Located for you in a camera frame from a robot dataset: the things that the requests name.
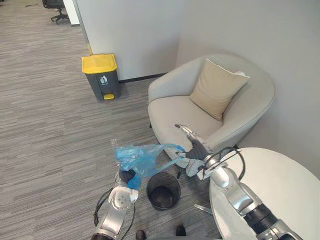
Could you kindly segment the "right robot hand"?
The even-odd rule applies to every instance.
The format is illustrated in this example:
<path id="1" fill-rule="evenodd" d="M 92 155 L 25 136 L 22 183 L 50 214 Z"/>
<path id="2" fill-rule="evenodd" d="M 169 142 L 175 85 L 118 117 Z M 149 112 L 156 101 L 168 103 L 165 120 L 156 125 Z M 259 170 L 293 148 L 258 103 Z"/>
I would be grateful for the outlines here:
<path id="1" fill-rule="evenodd" d="M 185 168 L 187 176 L 195 176 L 205 168 L 205 158 L 211 154 L 211 151 L 206 141 L 186 125 L 175 124 L 175 127 L 181 130 L 191 143 L 191 149 L 189 151 L 177 152 L 176 154 L 188 160 Z"/>

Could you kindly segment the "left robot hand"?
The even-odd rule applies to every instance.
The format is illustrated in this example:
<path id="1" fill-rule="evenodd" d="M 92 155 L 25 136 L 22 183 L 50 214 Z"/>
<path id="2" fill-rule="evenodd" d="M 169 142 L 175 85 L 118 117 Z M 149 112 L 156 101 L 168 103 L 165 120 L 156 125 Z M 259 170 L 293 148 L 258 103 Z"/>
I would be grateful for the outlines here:
<path id="1" fill-rule="evenodd" d="M 114 186 L 121 186 L 121 187 L 127 187 L 128 182 L 134 178 L 136 175 L 136 172 L 133 169 L 130 169 L 128 171 L 125 170 L 119 170 L 114 178 Z"/>

